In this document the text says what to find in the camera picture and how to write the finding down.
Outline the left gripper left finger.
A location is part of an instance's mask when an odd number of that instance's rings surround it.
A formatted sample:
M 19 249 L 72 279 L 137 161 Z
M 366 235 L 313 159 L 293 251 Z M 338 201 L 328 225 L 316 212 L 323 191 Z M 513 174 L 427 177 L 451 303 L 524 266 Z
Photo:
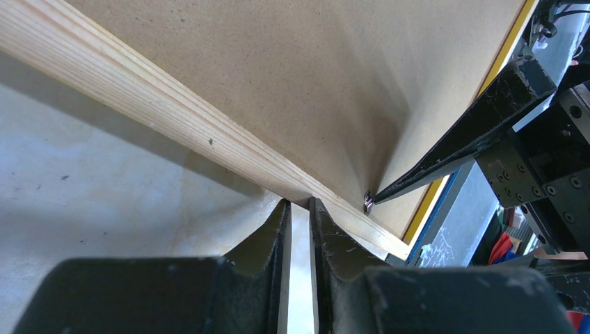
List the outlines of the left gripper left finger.
M 292 206 L 219 257 L 76 258 L 44 278 L 16 333 L 285 333 Z

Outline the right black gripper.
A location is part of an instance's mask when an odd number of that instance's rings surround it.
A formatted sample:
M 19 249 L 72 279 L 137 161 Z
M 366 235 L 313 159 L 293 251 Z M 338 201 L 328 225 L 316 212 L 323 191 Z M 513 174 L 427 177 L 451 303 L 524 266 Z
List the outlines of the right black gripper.
M 410 193 L 477 157 L 501 206 L 523 206 L 550 251 L 588 253 L 589 84 L 564 91 L 524 127 L 511 129 L 556 91 L 533 56 L 508 62 L 434 146 L 379 191 L 373 203 Z M 531 268 L 545 276 L 567 311 L 589 314 L 589 260 L 535 259 Z

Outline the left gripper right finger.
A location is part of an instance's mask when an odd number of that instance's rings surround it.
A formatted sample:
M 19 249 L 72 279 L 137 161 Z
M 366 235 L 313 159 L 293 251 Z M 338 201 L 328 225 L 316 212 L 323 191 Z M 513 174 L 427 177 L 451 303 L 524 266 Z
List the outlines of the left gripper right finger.
M 317 333 L 572 333 L 553 288 L 522 267 L 410 269 L 374 257 L 311 198 Z

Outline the yellow wooden photo frame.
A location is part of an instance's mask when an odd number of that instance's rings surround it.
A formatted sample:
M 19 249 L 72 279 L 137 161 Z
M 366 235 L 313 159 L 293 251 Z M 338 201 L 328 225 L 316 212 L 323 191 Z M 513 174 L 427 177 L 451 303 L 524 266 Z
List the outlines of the yellow wooden photo frame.
M 85 16 L 73 1 L 2 1 L 1 50 L 147 125 L 292 202 L 323 200 L 347 231 L 401 259 L 403 240 L 425 188 L 366 217 L 334 191 L 201 98 L 171 74 Z M 479 94 L 515 45 L 535 1 L 523 6 Z

